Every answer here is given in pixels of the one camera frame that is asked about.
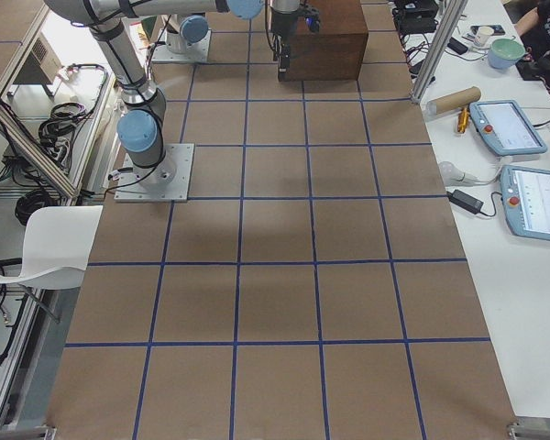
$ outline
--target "red emergency stop button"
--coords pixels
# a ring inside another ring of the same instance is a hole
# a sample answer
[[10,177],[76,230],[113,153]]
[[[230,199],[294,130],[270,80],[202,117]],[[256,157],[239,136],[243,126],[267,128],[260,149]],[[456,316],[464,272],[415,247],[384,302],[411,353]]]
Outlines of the red emergency stop button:
[[520,198],[514,195],[513,197],[510,197],[509,199],[507,199],[507,203],[514,208],[515,206],[520,204]]

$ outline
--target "metal base plate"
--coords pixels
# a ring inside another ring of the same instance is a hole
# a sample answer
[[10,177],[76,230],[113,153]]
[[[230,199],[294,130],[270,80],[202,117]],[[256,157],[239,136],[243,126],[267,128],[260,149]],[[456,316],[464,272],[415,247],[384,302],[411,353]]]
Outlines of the metal base plate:
[[[192,177],[194,144],[167,144],[167,154],[177,164],[177,172],[172,181],[159,188],[158,192],[144,188],[140,183],[120,188],[115,192],[117,202],[186,202]],[[132,167],[132,160],[126,154],[123,167]],[[132,172],[121,174],[118,185],[133,183],[136,176]]]
[[209,30],[207,35],[201,41],[188,46],[185,53],[173,53],[167,49],[166,45],[157,46],[153,52],[151,62],[157,64],[195,64],[196,62],[202,64],[207,63],[211,38],[212,30]]

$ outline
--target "blue joint cap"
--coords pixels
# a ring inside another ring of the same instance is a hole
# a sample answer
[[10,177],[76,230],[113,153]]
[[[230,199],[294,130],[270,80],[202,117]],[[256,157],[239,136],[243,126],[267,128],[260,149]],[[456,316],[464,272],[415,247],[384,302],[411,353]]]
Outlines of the blue joint cap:
[[256,17],[263,10],[265,0],[226,0],[230,12],[243,20]]
[[202,41],[208,33],[208,22],[204,16],[188,16],[181,22],[181,36],[190,44]]
[[157,140],[155,118],[143,110],[131,110],[122,116],[116,126],[122,146],[133,153],[150,149]]

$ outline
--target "wooden box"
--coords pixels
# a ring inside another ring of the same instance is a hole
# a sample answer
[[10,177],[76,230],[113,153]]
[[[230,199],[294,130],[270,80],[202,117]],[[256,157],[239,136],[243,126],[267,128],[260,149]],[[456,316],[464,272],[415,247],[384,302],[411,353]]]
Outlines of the wooden box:
[[311,33],[300,20],[291,39],[291,64],[281,81],[356,80],[369,38],[360,0],[308,0],[322,27]]

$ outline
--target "robotic arm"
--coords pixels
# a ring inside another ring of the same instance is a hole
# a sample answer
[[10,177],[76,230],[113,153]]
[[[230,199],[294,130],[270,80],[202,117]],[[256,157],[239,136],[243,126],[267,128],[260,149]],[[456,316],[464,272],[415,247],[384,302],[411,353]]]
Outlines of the robotic arm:
[[[232,12],[241,19],[251,19],[260,13],[265,0],[44,1],[59,16],[90,29],[110,63],[122,88],[122,100],[130,110],[120,119],[117,131],[133,163],[137,182],[147,191],[162,191],[177,172],[176,163],[171,155],[166,154],[161,134],[166,101],[138,60],[120,18],[170,15],[171,29],[180,33],[188,43],[194,43],[207,32],[207,23],[200,14]],[[286,68],[291,54],[289,38],[298,19],[306,18],[310,29],[317,31],[317,10],[301,0],[269,1],[271,31],[279,48],[275,53],[280,67]]]

